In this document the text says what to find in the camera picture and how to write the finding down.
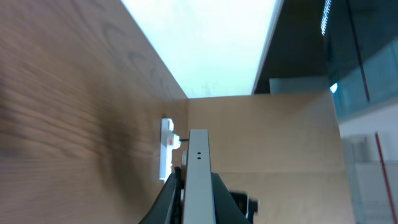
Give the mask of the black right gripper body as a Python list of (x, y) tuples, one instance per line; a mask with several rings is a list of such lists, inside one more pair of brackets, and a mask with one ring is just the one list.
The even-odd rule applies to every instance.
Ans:
[(230, 194), (245, 218), (253, 223), (254, 216), (258, 213), (258, 200), (249, 197), (245, 192), (230, 192)]

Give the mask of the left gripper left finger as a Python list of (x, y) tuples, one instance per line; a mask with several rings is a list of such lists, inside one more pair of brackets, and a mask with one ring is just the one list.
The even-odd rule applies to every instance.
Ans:
[(155, 202), (139, 224), (182, 223), (183, 179), (180, 167), (175, 167)]

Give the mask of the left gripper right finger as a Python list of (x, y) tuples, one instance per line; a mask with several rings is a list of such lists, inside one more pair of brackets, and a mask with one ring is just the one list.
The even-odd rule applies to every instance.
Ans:
[(250, 224), (217, 173), (211, 174), (217, 224)]

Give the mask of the Galaxy S25 Ultra smartphone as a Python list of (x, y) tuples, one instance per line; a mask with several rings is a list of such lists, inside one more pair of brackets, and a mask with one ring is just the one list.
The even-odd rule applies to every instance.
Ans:
[(215, 224), (208, 130), (190, 130), (182, 222)]

